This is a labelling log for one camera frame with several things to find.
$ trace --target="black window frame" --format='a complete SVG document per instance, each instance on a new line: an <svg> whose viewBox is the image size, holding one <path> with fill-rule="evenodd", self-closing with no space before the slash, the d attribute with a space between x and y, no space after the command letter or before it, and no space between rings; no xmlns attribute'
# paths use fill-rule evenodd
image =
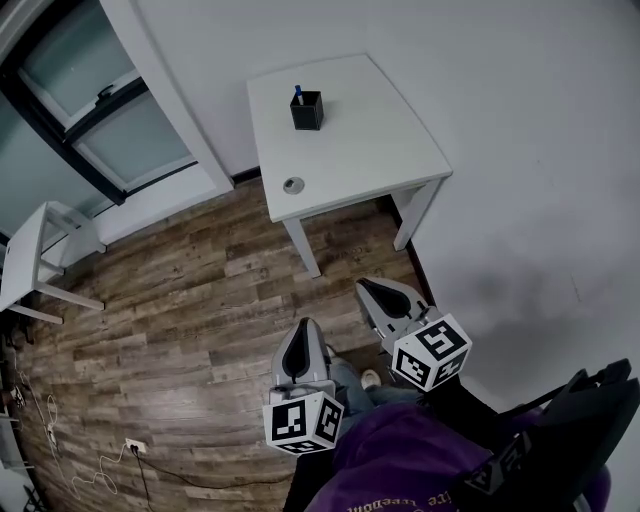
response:
<svg viewBox="0 0 640 512"><path fill-rule="evenodd" d="M130 191L122 190L96 169L73 147L73 144L117 110L148 92L149 87L144 80L141 77L136 78L114 93L108 91L111 86L106 87L96 96L95 107L65 130L60 121L35 96L18 73L27 57L44 37L84 1L54 0L38 16L16 42L4 61L0 63L0 91L38 136L73 170L114 204L122 205L127 197L144 189L148 184ZM195 163L197 162L194 159L194 162L169 172L153 182L171 176Z"/></svg>

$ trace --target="white table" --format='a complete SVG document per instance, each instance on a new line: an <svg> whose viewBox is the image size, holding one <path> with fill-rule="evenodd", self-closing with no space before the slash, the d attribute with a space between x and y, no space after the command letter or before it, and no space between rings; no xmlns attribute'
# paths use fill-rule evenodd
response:
<svg viewBox="0 0 640 512"><path fill-rule="evenodd" d="M9 309L46 322L61 324L63 320L60 317L15 304L34 290L87 308L103 310L102 302L69 293L38 280L40 267L56 274L64 274L64 269L42 259L42 235L47 222L62 229L72 239L79 234L77 231L80 230L83 230L82 235L87 230L95 234L91 221L81 213L58 202L44 203L40 206L7 244L0 290L0 311ZM92 238L92 244L96 251L105 252L106 248L100 243L97 235Z"/></svg>
<svg viewBox="0 0 640 512"><path fill-rule="evenodd" d="M289 103L294 85L320 91L319 131L295 130ZM393 85L366 55L306 64L248 83L253 130L273 222L282 221L312 277L320 269L301 219L418 189L394 241L404 249L439 181L452 171L433 139ZM304 189L283 185L301 178Z"/></svg>

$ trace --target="shoe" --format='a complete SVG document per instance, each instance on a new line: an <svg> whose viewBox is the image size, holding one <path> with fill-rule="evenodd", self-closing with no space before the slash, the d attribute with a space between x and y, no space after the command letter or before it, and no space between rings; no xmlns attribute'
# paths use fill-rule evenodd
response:
<svg viewBox="0 0 640 512"><path fill-rule="evenodd" d="M364 372L362 372L360 384L362 384L362 389L367 389L371 386L382 386L382 380L380 379L380 375L378 375L375 371L365 370Z"/></svg>

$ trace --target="black pen holder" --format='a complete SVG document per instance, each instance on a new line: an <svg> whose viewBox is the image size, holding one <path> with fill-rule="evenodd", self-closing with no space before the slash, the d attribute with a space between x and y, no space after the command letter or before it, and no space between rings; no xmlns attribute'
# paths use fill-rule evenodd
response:
<svg viewBox="0 0 640 512"><path fill-rule="evenodd" d="M319 130L324 117L320 91L302 91L302 101L304 105L300 105L298 97L293 95L290 105L293 126L296 130Z"/></svg>

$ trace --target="cable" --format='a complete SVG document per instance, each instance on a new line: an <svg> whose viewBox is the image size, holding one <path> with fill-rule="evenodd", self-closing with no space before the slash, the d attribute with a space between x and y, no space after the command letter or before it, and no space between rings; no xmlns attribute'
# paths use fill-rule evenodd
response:
<svg viewBox="0 0 640 512"><path fill-rule="evenodd" d="M108 461L113 462L114 464L119 464L124 455L124 449L127 447L127 443L124 443L122 445L118 460L114 460L110 457L107 457L106 455L100 456L100 458L98 459L98 467L100 468L100 471L96 471L96 473L93 475L93 478L91 480L83 480L79 476L74 476L71 479L71 485L69 485L69 482L67 481L66 477L64 476L64 473L62 472L62 468L60 467L60 462L58 462L58 457L56 457L56 453L53 449L54 446L57 448L57 444L54 442L55 436L53 434L53 427L56 425L56 423L58 423L58 404L56 403L56 398L53 395L47 396L47 412L49 413L49 424L47 425L44 419L44 414L42 414L42 409L40 408L40 403L38 402L38 398L33 392L33 387L31 387L31 381L29 380L29 376L23 371L18 370L18 356L15 349L14 349L13 362L14 362L14 368L15 368L16 374L20 377L20 380L22 381L22 385L29 389L29 392L31 393L33 401L36 404L36 408L38 409L38 414L40 414L40 420L42 421L42 427L44 428L44 434L45 434L45 437L47 438L47 442L49 443L49 449L51 450L51 455L53 456L53 460L55 461L56 466L58 467L58 472L60 473L60 478L62 478L62 481L67 487L67 490L73 495L74 498L76 498L77 500L82 500L82 497L80 496L80 493L76 488L75 480L79 480L80 482L85 484L95 485L96 479L98 478L98 476L101 476L102 481L104 482L104 485L109 490L109 492L111 494L118 494L118 487L116 486L115 482L102 469L102 460L106 459Z"/></svg>
<svg viewBox="0 0 640 512"><path fill-rule="evenodd" d="M107 457L106 455L101 455L100 459L98 459L98 465L100 467L100 471L96 471L96 473L93 475L93 478L91 480L83 480L79 476L74 476L71 479L71 485L73 486L73 490L76 492L76 494L80 496L80 494L78 493L78 489L76 489L76 484L73 483L74 480L80 480L82 483L94 485L96 483L96 478L98 478L98 475L102 477L102 481L104 482L104 485L107 487L107 489L109 489L109 492L111 494L118 494L118 487L116 486L115 482L102 469L102 459L107 459L113 462L114 464L119 464L120 461L122 460L122 456L124 455L124 449L126 447L127 447L127 443L124 443L122 445L122 448L120 449L120 457L118 457L118 460L113 460ZM107 480L111 482L111 485L113 485L113 489L109 486L109 484L107 483Z"/></svg>
<svg viewBox="0 0 640 512"><path fill-rule="evenodd" d="M189 480L187 480L186 478L184 478L183 476L180 476L176 473L172 473L171 471L167 471L166 469L160 469L156 466L154 466L153 464L151 464L150 462L141 459L138 455L135 454L134 455L138 458L138 460L140 462L145 463L147 466L155 469L156 471L160 471L161 473L166 473L167 475L171 475L171 476L175 476L176 478L179 478L180 480L182 480L183 482L186 482L187 484L193 486L193 487L200 487L201 489L213 489L213 490L222 490L222 489L233 489L236 487L247 487L249 485L270 485L270 484L279 484L280 482L284 482L285 480L288 480L289 478L291 478L291 475L287 475L284 478L279 478L278 480L271 480L271 481L258 481L258 482L245 482L242 484L231 484L231 485L224 485L221 487L213 487L211 485L200 485L200 484L196 484L193 483Z"/></svg>
<svg viewBox="0 0 640 512"><path fill-rule="evenodd" d="M133 454L136 456L136 460L138 461L138 467L140 468L140 476L142 477L142 483L144 484L144 492L147 493L147 507L149 507L149 510L151 510L151 512L154 512L154 510L151 508L151 498L149 497L149 489L147 489L147 481L144 478L144 471L142 471L142 464L140 464L140 457L138 457L138 447L134 446L131 451L133 451Z"/></svg>
<svg viewBox="0 0 640 512"><path fill-rule="evenodd" d="M131 452L133 453L133 455L136 457L136 459L138 460L138 467L140 468L140 476L142 477L142 483L144 484L144 490L147 493L147 505L149 507L149 510L151 510L151 512L154 512L154 510L151 508L151 499L149 497L149 490L147 489L147 481L145 480L144 477L144 471L142 470L142 465L140 464L141 462L145 463L147 466L155 469L156 471L160 471L160 473L166 473L167 475L171 475L174 476L176 478L179 478L180 480L182 480L183 482L193 486L193 487L200 487L201 489L213 489L213 490L221 490L221 489L232 489L232 488L237 488L237 487L246 487L248 485L270 485L270 484L278 484L280 482L284 482L285 480L288 480L289 478L291 478L291 475L287 475L284 478L280 478L278 480L272 480L272 481L260 481L260 482L245 482L243 484L232 484L232 485L225 485L222 487L212 487L210 485L200 485L200 484L196 484L191 482L190 480L187 480L185 477L180 476L176 473L172 473L171 471L167 471L166 469L161 469L157 466L154 466L153 464L151 464L150 462L141 459L140 456L138 455L138 447L137 446L132 446L131 447Z"/></svg>
<svg viewBox="0 0 640 512"><path fill-rule="evenodd" d="M18 373L18 351L16 350L15 347L13 347L13 367L15 370L15 373ZM24 423L22 422L22 415L20 414L20 409L18 407L16 407L16 414L18 415L18 421L20 422L20 430L18 430L18 432L22 432L24 430Z"/></svg>

